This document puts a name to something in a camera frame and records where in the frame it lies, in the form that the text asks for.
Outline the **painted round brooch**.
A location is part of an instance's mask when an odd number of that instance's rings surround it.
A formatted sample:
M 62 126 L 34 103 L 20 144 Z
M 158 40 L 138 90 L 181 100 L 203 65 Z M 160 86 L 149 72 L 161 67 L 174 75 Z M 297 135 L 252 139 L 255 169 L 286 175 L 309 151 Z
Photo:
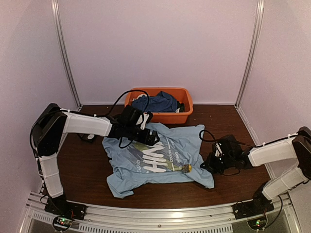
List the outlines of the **painted round brooch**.
M 192 171 L 192 166 L 190 164 L 182 165 L 181 170 L 185 174 L 190 173 Z

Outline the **light blue printed t-shirt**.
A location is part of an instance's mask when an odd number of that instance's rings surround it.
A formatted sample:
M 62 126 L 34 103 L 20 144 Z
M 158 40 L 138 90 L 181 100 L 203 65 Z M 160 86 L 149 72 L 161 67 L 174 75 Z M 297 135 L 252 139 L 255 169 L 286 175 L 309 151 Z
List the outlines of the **light blue printed t-shirt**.
M 160 137 L 153 146 L 125 140 L 127 147 L 121 149 L 117 139 L 103 139 L 113 169 L 106 182 L 114 197 L 123 199 L 133 195 L 135 188 L 147 183 L 197 182 L 205 188 L 214 188 L 212 174 L 200 168 L 204 160 L 199 133 L 204 125 L 168 128 L 161 123 L 150 123 L 147 127 L 157 131 Z M 190 173 L 182 172 L 185 164 L 192 166 Z

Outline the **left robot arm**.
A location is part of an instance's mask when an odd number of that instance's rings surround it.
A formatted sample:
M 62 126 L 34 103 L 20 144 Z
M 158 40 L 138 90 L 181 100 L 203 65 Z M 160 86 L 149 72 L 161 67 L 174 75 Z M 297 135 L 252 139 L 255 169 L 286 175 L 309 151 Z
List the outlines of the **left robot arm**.
M 146 128 L 152 117 L 151 112 L 145 113 L 130 105 L 117 116 L 98 116 L 62 109 L 55 103 L 49 104 L 31 128 L 30 146 L 48 192 L 51 208 L 60 216 L 70 211 L 57 163 L 64 134 L 93 134 L 119 141 L 127 138 L 130 142 L 153 146 L 160 139 L 156 131 Z

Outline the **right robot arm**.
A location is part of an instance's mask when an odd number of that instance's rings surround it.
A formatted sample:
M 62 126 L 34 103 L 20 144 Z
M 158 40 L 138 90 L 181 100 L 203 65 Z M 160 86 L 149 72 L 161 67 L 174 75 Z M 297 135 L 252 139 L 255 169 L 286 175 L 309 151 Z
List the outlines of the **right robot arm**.
M 253 195 L 249 210 L 260 214 L 270 201 L 296 186 L 311 179 L 311 131 L 301 127 L 298 132 L 261 145 L 248 145 L 242 149 L 243 142 L 229 134 L 219 139 L 213 137 L 212 152 L 200 165 L 212 174 L 224 174 L 226 169 L 253 169 L 264 164 L 296 159 L 296 164 L 282 174 L 264 183 Z

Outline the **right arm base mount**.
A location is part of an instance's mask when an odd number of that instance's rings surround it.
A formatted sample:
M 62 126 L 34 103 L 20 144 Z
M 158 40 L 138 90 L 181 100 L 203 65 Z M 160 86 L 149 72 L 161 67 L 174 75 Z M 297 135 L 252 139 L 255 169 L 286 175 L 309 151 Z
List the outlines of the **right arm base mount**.
M 274 210 L 274 205 L 270 202 L 260 204 L 258 201 L 250 200 L 245 202 L 237 202 L 232 205 L 235 219 L 248 218 L 257 215 L 264 215 L 265 213 Z

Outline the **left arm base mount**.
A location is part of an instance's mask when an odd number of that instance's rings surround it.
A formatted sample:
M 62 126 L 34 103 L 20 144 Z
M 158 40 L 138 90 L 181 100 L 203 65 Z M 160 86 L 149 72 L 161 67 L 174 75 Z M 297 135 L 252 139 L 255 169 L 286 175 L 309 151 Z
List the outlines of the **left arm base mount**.
M 47 193 L 44 197 L 48 198 L 44 208 L 46 212 L 69 219 L 84 220 L 86 205 L 68 201 L 65 194 L 52 198 Z

